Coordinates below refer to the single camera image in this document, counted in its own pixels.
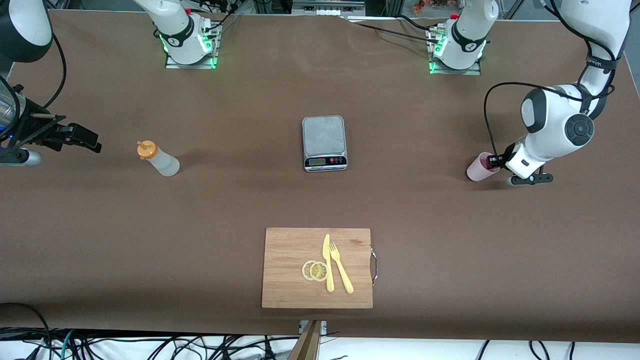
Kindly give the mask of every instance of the gray floor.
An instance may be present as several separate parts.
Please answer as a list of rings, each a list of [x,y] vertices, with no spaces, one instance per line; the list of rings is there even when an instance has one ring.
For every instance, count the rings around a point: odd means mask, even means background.
[[[505,0],[511,6],[516,0]],[[132,0],[71,0],[70,7],[87,10],[120,10],[141,11],[141,8]],[[526,0],[516,13],[514,19],[518,20],[555,20],[553,15],[540,8],[537,0]],[[640,11],[632,16],[631,28],[625,48],[625,54],[633,73],[634,79],[640,79]],[[11,63],[0,57],[0,74],[6,77]]]

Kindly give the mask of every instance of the bottle cap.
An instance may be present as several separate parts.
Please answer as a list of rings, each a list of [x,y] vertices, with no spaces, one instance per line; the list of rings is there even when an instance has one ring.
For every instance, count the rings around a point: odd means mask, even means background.
[[[158,146],[151,140],[138,142],[138,155],[143,160],[153,158],[158,153]]]

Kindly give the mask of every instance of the white floor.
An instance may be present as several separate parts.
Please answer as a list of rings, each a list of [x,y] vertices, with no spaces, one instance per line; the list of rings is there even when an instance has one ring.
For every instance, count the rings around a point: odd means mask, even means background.
[[[263,340],[262,336],[245,336],[237,345],[246,345],[254,341]],[[205,338],[208,346],[219,345],[220,337]],[[476,360],[483,341],[478,340],[408,340],[408,339],[367,339],[367,338],[324,338],[320,346],[318,360],[334,360],[347,356],[345,360]],[[92,345],[92,349],[104,360],[144,360],[161,341],[121,343],[103,341]],[[295,340],[273,341],[271,347],[274,352],[284,352],[292,349]],[[567,342],[545,341],[550,360],[568,360],[569,346]],[[16,360],[27,357],[36,345],[21,341],[0,341],[0,360]],[[205,356],[204,350],[196,346],[191,347]],[[536,345],[540,357],[544,359],[541,348]],[[156,358],[169,360],[174,350],[168,345]],[[246,359],[252,354],[263,354],[258,349],[244,350],[233,359]],[[49,354],[41,350],[37,360],[48,359]],[[638,360],[640,359],[640,344],[617,343],[577,343],[573,354],[574,360]],[[535,360],[526,341],[499,341],[489,343],[484,352],[483,360]],[[176,360],[200,360],[200,357],[190,351],[182,351]]]

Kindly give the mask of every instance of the knife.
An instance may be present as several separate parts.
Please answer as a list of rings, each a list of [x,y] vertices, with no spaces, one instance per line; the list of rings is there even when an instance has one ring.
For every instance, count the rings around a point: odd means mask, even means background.
[[[324,245],[322,245],[322,257],[326,261],[326,290],[333,292],[333,274],[331,273],[331,255],[329,254],[329,234],[324,237]]]

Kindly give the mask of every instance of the teal cable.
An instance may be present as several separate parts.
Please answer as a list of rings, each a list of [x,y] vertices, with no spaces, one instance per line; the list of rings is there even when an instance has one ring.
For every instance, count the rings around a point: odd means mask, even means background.
[[[60,360],[65,358],[65,351],[67,351],[67,344],[69,343],[69,338],[71,337],[71,333],[73,331],[74,331],[73,329],[69,330],[69,332],[65,336],[65,341],[62,341],[62,348],[60,349]]]

